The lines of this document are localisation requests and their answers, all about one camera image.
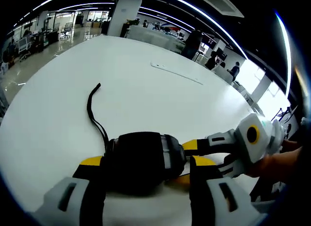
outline white wall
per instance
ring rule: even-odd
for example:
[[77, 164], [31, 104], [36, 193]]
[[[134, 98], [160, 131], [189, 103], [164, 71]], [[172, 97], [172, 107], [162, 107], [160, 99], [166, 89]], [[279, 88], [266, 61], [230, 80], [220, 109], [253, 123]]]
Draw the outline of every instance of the white wall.
[[220, 48], [221, 50], [225, 49], [225, 43], [222, 40], [215, 38], [215, 41], [217, 42], [217, 44], [215, 45], [215, 48], [213, 49], [214, 51], [217, 51], [218, 48]]
[[119, 0], [113, 13], [108, 35], [120, 36], [122, 26], [129, 20], [135, 20], [142, 0]]
[[225, 48], [224, 52], [227, 54], [227, 58], [225, 59], [225, 69], [231, 70], [235, 66], [236, 62], [239, 62], [241, 67], [243, 62], [246, 60], [244, 57], [238, 55], [236, 52], [233, 52], [228, 48]]

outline black cable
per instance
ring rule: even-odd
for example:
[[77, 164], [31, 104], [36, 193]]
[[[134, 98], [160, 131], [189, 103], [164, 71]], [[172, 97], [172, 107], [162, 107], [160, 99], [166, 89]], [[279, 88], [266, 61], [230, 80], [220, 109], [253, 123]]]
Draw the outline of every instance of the black cable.
[[294, 108], [294, 110], [293, 110], [292, 113], [291, 113], [291, 116], [290, 116], [285, 122], [282, 122], [282, 123], [285, 124], [285, 123], [287, 123], [287, 122], [292, 118], [292, 116], [294, 115], [294, 113], [295, 113], [297, 107], [298, 107], [298, 106], [296, 106], [296, 108]]
[[108, 139], [108, 135], [105, 131], [105, 129], [103, 128], [103, 126], [95, 120], [93, 112], [92, 112], [92, 97], [94, 95], [94, 93], [101, 87], [101, 83], [98, 83], [96, 85], [96, 87], [91, 91], [90, 95], [88, 96], [88, 100], [87, 100], [87, 105], [86, 105], [86, 110], [87, 110], [87, 114], [88, 117], [90, 118], [91, 122], [96, 126], [96, 128], [99, 130], [99, 132], [101, 133], [103, 140], [104, 140], [104, 147], [105, 147], [105, 151], [108, 151], [108, 144], [109, 144], [109, 139]]

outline chair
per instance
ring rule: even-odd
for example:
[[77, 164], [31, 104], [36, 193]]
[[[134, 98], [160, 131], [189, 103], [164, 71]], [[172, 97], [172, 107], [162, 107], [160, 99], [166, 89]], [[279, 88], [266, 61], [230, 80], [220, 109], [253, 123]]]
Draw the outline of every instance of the chair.
[[21, 55], [19, 61], [26, 59], [31, 53], [29, 49], [31, 47], [30, 36], [27, 35], [18, 41], [18, 54]]
[[226, 71], [222, 66], [217, 66], [216, 68], [213, 69], [215, 71], [215, 74], [221, 77], [223, 80], [225, 80], [228, 84], [232, 83], [233, 76]]
[[53, 31], [58, 31], [59, 30], [59, 25], [60, 25], [60, 23], [54, 24]]
[[72, 23], [66, 23], [64, 28], [61, 29], [61, 33], [63, 35], [60, 36], [60, 38], [66, 38], [66, 37], [70, 37], [70, 35], [68, 35], [68, 32], [71, 32], [71, 28], [72, 28]]

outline person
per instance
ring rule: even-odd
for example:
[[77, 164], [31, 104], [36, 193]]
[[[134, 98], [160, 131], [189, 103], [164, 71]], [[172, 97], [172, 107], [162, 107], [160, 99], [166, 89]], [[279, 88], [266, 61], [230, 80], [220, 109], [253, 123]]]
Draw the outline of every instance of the person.
[[30, 34], [31, 34], [31, 32], [30, 32], [29, 30], [25, 30], [25, 31], [24, 31], [23, 37], [25, 37], [25, 36], [27, 36], [27, 35], [30, 35]]
[[182, 50], [181, 55], [192, 60], [200, 48], [202, 39], [203, 35], [200, 29], [193, 31], [185, 41], [186, 46]]
[[205, 67], [207, 69], [211, 70], [211, 69], [213, 69], [215, 67], [215, 65], [216, 65], [215, 58], [216, 58], [216, 52], [212, 51], [212, 53], [210, 54], [209, 60], [205, 64]]
[[9, 56], [13, 56], [14, 55], [14, 51], [15, 51], [15, 44], [14, 44], [14, 40], [12, 40], [12, 43], [9, 42], [9, 45], [8, 45], [8, 54]]
[[147, 22], [147, 20], [145, 19], [142, 26], [143, 26], [144, 28], [147, 28], [147, 27], [148, 27], [148, 24], [147, 24], [147, 23], [148, 23], [148, 22]]
[[251, 177], [262, 177], [274, 182], [288, 183], [295, 172], [295, 166], [302, 147], [293, 141], [284, 140], [282, 153], [265, 156], [246, 173]]
[[233, 76], [233, 80], [232, 81], [235, 81], [235, 78], [237, 77], [239, 72], [240, 72], [240, 63], [236, 62], [235, 66], [232, 68], [232, 70], [229, 71], [229, 73]]
[[220, 66], [223, 67], [223, 68], [225, 68], [225, 62], [222, 62], [222, 63], [220, 64]]

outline window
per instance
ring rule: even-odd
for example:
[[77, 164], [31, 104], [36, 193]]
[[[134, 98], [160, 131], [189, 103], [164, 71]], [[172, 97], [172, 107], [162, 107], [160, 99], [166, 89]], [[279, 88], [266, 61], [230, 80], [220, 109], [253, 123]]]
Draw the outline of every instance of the window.
[[265, 117], [270, 120], [276, 115], [280, 108], [285, 112], [287, 107], [291, 105], [283, 91], [275, 82], [270, 84], [257, 104], [262, 109]]
[[264, 75], [265, 72], [255, 63], [250, 60], [245, 60], [240, 67], [240, 73], [238, 74], [236, 80], [249, 94], [252, 94]]
[[204, 54], [206, 54], [208, 49], [209, 49], [208, 45], [201, 43], [200, 51], [202, 51]]

